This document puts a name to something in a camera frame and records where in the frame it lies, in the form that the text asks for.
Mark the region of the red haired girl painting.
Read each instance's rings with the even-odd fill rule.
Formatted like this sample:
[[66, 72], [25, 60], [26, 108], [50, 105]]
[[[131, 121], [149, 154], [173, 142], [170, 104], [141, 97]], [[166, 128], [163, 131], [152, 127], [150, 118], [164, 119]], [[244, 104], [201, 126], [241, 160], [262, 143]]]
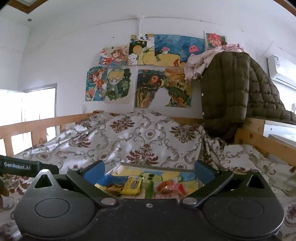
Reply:
[[116, 67], [128, 65], [129, 45], [105, 47], [100, 52], [100, 66]]

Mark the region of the olive quilted down jacket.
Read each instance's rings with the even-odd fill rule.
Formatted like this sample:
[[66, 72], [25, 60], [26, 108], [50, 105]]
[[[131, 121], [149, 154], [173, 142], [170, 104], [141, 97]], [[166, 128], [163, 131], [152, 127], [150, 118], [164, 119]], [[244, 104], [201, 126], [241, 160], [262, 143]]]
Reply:
[[233, 143], [246, 118], [295, 124], [272, 80], [247, 53], [221, 52], [202, 74], [203, 127], [211, 138]]

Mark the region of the window with frame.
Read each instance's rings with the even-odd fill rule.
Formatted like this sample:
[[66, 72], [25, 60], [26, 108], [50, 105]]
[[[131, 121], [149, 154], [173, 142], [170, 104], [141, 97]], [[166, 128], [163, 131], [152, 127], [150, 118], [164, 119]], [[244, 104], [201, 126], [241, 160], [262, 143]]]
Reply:
[[[26, 89], [25, 92], [1, 89], [1, 126], [56, 117], [57, 84]], [[46, 129], [47, 140], [56, 136], [56, 128]], [[32, 147], [31, 132], [11, 137], [13, 154]]]

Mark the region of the blue yellow scene painting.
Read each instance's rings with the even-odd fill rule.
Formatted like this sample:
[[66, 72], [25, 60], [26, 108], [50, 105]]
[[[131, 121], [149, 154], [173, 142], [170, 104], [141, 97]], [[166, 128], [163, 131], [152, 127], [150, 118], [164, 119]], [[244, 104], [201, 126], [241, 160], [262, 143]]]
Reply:
[[129, 44], [129, 65], [153, 65], [183, 68], [191, 54], [205, 51], [202, 38], [169, 35], [132, 35]]

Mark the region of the pink haired portrait painting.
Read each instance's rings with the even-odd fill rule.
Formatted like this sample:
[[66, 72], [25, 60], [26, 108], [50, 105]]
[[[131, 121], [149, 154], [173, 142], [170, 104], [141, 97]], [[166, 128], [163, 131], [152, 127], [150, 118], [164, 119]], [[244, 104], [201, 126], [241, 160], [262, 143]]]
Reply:
[[227, 44], [227, 37], [216, 33], [205, 32], [205, 48], [211, 50]]

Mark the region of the green sausage stick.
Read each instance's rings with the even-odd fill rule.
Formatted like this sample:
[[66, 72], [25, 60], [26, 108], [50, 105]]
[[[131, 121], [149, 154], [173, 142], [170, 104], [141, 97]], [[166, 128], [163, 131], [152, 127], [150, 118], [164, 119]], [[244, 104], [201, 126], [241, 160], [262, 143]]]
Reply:
[[153, 196], [154, 196], [154, 182], [150, 181], [145, 192], [145, 199], [152, 199]]

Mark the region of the grey tray box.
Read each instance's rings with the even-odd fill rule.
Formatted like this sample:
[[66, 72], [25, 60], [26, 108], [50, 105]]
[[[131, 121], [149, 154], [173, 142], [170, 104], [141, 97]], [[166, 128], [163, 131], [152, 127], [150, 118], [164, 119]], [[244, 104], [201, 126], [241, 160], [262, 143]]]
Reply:
[[178, 181], [179, 183], [192, 182], [195, 185], [203, 186], [203, 183], [197, 179], [193, 170], [188, 169], [174, 169], [168, 167], [139, 165], [132, 163], [121, 162], [113, 169], [109, 170], [107, 174], [113, 176], [141, 176], [144, 181], [154, 181], [154, 183], [161, 183], [167, 180]]

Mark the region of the gold foil snack wrapper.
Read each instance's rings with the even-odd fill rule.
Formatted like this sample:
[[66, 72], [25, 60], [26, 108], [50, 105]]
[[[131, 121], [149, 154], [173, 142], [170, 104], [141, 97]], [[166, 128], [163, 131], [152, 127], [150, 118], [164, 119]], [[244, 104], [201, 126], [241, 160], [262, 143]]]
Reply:
[[123, 185], [110, 184], [110, 185], [107, 185], [106, 192], [112, 196], [121, 196], [121, 192], [123, 188], [124, 188]]

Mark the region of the white air conditioner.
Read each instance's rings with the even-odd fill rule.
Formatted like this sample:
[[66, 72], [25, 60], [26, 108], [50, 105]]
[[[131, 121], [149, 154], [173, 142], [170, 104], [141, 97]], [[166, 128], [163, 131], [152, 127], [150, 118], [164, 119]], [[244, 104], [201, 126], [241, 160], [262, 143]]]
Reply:
[[271, 55], [267, 58], [269, 76], [288, 87], [296, 87], [296, 66], [285, 58]]

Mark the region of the wooden bed rail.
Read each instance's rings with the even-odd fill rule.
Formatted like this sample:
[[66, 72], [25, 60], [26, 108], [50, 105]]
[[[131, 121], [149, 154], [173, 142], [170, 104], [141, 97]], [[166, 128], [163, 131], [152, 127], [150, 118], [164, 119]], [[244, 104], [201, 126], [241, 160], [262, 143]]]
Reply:
[[[95, 110], [92, 113], [66, 115], [1, 126], [1, 140], [4, 141], [6, 154], [13, 156], [12, 136], [31, 133], [32, 145], [42, 144], [47, 141], [47, 128], [58, 126], [60, 131], [63, 132], [66, 130], [67, 124], [79, 123], [94, 114], [103, 112], [102, 110]], [[295, 166], [295, 147], [264, 137], [263, 131], [266, 123], [267, 121], [263, 119], [247, 118], [243, 127], [237, 130], [234, 143], [252, 145], [266, 158], [269, 155], [274, 155], [289, 165]]]

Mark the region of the pink floral cloth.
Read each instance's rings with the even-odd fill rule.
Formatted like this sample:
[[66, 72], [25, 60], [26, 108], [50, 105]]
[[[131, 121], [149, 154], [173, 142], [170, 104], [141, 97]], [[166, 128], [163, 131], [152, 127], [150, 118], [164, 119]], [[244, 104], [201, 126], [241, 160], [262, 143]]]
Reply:
[[204, 70], [210, 65], [213, 58], [221, 52], [244, 52], [241, 44], [226, 44], [214, 49], [205, 51], [202, 54], [191, 54], [184, 67], [185, 80], [191, 85], [193, 80], [202, 76]]

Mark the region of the orange candy bag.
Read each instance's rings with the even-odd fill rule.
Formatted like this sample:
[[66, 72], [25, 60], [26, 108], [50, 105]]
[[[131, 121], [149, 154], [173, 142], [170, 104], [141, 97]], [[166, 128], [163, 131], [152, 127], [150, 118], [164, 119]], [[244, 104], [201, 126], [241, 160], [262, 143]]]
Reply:
[[180, 196], [186, 195], [184, 186], [179, 182], [175, 182], [174, 180], [167, 180], [160, 183], [156, 187], [156, 193], [160, 193], [164, 195], [166, 194], [177, 194]]

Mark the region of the floral patterned bedspread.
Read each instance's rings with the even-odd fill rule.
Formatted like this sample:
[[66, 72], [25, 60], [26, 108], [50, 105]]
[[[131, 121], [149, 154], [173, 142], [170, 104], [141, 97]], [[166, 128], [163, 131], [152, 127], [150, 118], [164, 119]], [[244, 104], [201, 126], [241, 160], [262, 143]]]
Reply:
[[102, 161], [106, 172], [121, 162], [193, 170], [197, 160], [241, 175], [255, 169], [285, 210], [279, 236], [295, 240], [294, 166], [267, 159], [251, 145], [228, 145], [210, 138], [203, 126], [182, 126], [155, 111], [98, 113], [16, 157], [56, 165], [61, 174], [95, 161]]

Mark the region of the anime children painting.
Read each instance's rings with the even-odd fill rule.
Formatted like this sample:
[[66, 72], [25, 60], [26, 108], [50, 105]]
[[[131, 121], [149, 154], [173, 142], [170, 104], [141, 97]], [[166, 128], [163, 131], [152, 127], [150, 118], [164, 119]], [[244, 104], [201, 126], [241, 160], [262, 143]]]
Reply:
[[86, 76], [86, 101], [127, 104], [132, 98], [129, 68], [93, 67]]

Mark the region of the yellow snack bar packet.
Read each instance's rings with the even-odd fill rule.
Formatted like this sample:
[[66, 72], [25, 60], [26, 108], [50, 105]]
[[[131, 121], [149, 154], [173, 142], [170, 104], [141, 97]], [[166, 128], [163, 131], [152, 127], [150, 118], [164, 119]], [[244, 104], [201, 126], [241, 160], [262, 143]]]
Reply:
[[130, 176], [121, 190], [121, 195], [137, 196], [140, 193], [143, 178], [141, 176]]

